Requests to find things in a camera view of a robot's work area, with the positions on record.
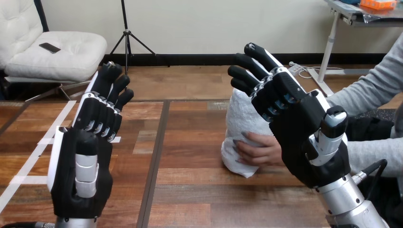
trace gray sleeve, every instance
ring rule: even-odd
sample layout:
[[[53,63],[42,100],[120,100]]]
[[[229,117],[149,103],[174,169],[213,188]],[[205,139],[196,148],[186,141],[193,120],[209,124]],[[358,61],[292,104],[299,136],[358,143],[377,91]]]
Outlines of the gray sleeve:
[[[403,138],[364,142],[348,142],[351,171],[358,173],[374,162],[386,159],[382,176],[403,177]]]
[[[388,103],[403,91],[403,33],[382,62],[357,82],[327,98],[349,115],[358,115]]]

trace black phone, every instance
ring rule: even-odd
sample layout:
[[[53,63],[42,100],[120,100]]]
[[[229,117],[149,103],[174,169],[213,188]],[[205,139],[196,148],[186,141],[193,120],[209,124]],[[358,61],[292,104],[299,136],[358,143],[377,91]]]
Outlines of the black phone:
[[[59,48],[51,45],[50,43],[39,44],[39,47],[44,48],[44,49],[50,51],[53,54],[55,54],[56,52],[60,51]]]

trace white chair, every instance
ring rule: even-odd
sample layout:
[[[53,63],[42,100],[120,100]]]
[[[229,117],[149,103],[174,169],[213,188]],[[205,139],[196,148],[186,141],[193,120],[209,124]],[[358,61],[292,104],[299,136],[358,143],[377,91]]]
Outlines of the white chair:
[[[39,44],[59,49],[52,54]],[[106,40],[86,32],[43,32],[33,0],[0,0],[0,71],[15,82],[57,82],[60,86],[29,101],[86,85],[106,51]]]

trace crumpled white towel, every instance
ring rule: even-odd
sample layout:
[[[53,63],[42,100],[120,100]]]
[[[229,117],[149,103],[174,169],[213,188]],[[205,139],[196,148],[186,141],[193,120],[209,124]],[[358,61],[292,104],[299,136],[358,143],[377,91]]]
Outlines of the crumpled white towel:
[[[269,128],[269,123],[256,112],[250,102],[250,97],[237,89],[232,91],[226,123],[226,138],[221,145],[222,161],[231,172],[246,178],[251,177],[259,167],[245,165],[236,161],[240,156],[234,150],[235,144],[233,140],[241,140],[249,145],[259,146],[245,138],[241,133],[247,131],[262,135],[273,135]]]

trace black baseboard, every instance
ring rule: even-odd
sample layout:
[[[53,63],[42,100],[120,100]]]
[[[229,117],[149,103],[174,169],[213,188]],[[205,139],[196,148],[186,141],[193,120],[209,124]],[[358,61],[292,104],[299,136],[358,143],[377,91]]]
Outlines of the black baseboard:
[[[306,65],[322,63],[321,53],[273,54],[281,63],[290,61]],[[330,56],[329,64],[378,64],[385,54],[345,54],[335,53]],[[102,63],[113,61],[125,65],[124,54],[105,55]],[[129,66],[222,66],[233,65],[234,54],[133,54],[128,60]]]

